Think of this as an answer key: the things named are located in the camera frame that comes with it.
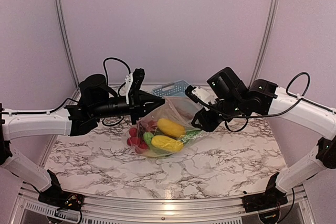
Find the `clear zip top bag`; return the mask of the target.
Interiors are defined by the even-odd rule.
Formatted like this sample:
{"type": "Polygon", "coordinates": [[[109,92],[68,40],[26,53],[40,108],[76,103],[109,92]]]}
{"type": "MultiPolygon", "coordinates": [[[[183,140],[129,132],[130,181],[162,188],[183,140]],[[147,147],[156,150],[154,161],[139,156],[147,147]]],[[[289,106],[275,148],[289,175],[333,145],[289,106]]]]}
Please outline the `clear zip top bag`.
{"type": "Polygon", "coordinates": [[[133,152],[150,158],[164,158],[204,139],[206,132],[192,120],[202,107],[187,97],[165,97],[165,103],[141,118],[123,135],[133,152]]]}

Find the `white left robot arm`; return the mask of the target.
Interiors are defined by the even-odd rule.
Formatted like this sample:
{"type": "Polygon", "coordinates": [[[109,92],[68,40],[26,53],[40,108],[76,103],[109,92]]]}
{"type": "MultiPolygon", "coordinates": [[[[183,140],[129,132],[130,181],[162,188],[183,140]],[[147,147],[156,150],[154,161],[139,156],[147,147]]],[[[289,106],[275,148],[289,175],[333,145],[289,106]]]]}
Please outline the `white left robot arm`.
{"type": "Polygon", "coordinates": [[[131,123],[165,103],[163,98],[141,90],[143,69],[125,79],[126,94],[119,96],[102,74],[93,74],[79,85],[77,104],[45,111],[1,109],[1,168],[30,183],[39,201],[59,208],[80,209],[83,196],[64,191],[55,173],[40,168],[21,152],[11,149],[12,140],[42,135],[82,136],[101,119],[130,116],[131,123]]]}

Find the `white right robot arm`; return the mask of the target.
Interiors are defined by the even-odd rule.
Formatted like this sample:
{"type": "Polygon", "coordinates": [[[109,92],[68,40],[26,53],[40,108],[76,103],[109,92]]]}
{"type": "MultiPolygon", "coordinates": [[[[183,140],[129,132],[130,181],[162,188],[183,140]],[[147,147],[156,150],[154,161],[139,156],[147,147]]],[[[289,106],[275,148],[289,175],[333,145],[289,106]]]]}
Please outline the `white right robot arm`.
{"type": "Polygon", "coordinates": [[[311,101],[304,93],[292,93],[265,79],[249,86],[227,67],[207,81],[211,91],[189,86],[185,93],[202,106],[193,126],[212,132],[233,119],[266,119],[271,124],[280,150],[289,154],[303,150],[287,168],[273,174],[263,193],[245,196],[246,208],[271,207],[286,200],[295,186],[327,169],[335,169],[335,109],[311,101]]]}

